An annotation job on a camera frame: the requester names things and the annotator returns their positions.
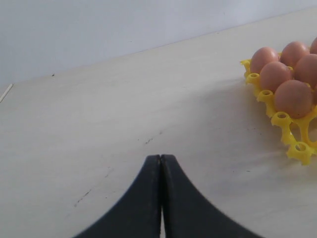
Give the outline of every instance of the egg tray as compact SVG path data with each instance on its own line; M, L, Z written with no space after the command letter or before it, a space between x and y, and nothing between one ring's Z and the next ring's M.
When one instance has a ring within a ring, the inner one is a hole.
M250 73L250 62L250 59L241 61L246 70L244 73L246 84L253 84L254 96L258 102L265 103L266 115L271 119L272 125L281 128L281 141L289 147L286 155L301 161L302 165L309 165L311 156L317 154L317 141L313 142L309 138L309 125L317 117L317 106L314 106L309 114L300 119L293 119L285 112L277 112L274 108L274 94L269 90L261 90L260 75ZM295 126L300 130L301 140L296 140L292 133Z

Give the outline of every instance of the table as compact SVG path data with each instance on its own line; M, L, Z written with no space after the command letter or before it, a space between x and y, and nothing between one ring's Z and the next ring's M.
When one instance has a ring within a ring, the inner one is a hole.
M0 237L71 237L174 154L200 192L267 238L317 234L317 163L286 157L240 60L317 36L317 8L17 83L0 104Z

